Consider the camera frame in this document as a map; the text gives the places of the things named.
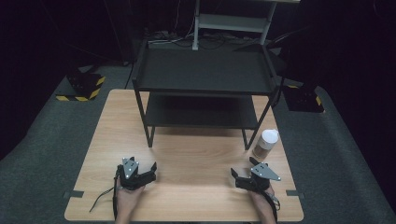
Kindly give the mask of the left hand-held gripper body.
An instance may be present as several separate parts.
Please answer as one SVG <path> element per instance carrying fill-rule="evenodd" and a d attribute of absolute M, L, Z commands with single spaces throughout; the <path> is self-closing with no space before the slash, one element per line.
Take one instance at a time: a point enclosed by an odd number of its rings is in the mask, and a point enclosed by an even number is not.
<path fill-rule="evenodd" d="M 143 174 L 139 174 L 139 162 L 130 161 L 129 159 L 123 158 L 117 170 L 117 174 L 120 178 L 120 185 L 123 188 L 135 190 L 156 180 L 156 174 L 152 173 L 150 170 Z"/>

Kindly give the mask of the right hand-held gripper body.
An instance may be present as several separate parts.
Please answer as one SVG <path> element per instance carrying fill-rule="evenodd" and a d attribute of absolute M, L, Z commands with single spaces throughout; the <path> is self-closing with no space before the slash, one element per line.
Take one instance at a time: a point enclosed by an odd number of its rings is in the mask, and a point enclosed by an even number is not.
<path fill-rule="evenodd" d="M 234 173 L 235 186 L 254 192 L 264 192 L 270 187 L 270 181 L 280 181 L 281 177 L 269 168 L 266 163 L 259 162 L 250 168 L 250 177 Z"/>

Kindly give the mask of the white-lidded jar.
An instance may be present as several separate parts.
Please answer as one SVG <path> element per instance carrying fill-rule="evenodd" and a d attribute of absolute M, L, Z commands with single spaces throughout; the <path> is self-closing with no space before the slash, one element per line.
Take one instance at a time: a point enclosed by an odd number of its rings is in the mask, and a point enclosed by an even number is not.
<path fill-rule="evenodd" d="M 255 157 L 265 159 L 279 139 L 278 130 L 266 129 L 262 132 L 256 146 L 252 150 Z"/>

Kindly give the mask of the black two-tier shelf rack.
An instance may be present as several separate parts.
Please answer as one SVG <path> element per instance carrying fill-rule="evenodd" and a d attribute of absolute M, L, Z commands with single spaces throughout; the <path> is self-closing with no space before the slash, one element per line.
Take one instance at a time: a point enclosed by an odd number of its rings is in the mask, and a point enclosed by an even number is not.
<path fill-rule="evenodd" d="M 140 47 L 131 72 L 148 145 L 158 127 L 237 129 L 249 149 L 279 87 L 270 53 Z"/>

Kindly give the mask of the person's right hand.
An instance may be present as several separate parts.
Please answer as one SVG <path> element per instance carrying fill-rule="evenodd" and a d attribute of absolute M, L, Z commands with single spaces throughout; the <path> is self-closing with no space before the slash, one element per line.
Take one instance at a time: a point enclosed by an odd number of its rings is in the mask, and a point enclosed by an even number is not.
<path fill-rule="evenodd" d="M 260 193 L 250 190 L 247 193 L 259 215 L 271 214 L 273 212 L 272 206 Z"/>

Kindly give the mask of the person's left hand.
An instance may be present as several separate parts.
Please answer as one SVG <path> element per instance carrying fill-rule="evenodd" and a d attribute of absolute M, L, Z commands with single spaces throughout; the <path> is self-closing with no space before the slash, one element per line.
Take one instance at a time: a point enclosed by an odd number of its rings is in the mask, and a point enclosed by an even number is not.
<path fill-rule="evenodd" d="M 117 190 L 118 217 L 130 217 L 132 215 L 144 189 L 145 187 L 140 187 L 139 189 L 135 190 Z"/>

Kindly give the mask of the black yellow striped stand base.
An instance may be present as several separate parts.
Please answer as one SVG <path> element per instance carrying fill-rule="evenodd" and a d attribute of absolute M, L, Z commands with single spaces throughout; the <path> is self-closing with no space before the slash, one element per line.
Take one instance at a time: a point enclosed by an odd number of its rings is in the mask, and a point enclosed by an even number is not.
<path fill-rule="evenodd" d="M 305 92 L 297 86 L 287 85 L 283 89 L 283 94 L 290 111 L 322 113 L 323 104 L 314 91 Z"/>
<path fill-rule="evenodd" d="M 55 91 L 59 101 L 87 102 L 99 94 L 106 78 L 99 74 L 76 73 L 66 76 Z"/>

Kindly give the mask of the white metal stand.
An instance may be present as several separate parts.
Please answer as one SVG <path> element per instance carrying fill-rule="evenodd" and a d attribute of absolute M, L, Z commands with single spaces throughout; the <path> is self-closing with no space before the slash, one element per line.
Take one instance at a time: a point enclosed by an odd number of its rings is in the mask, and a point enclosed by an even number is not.
<path fill-rule="evenodd" d="M 215 14 L 202 14 L 200 12 L 201 0 L 195 0 L 194 9 L 194 32 L 192 49 L 199 49 L 199 30 L 204 29 L 215 29 L 215 30 L 227 30 L 227 31 L 238 31 L 238 32 L 251 32 L 260 33 L 260 44 L 263 45 L 268 35 L 275 11 L 278 4 L 298 4 L 300 0 L 263 0 L 269 2 L 268 14 L 265 18 L 249 18 L 249 17 L 238 17 L 228 15 L 215 15 Z"/>

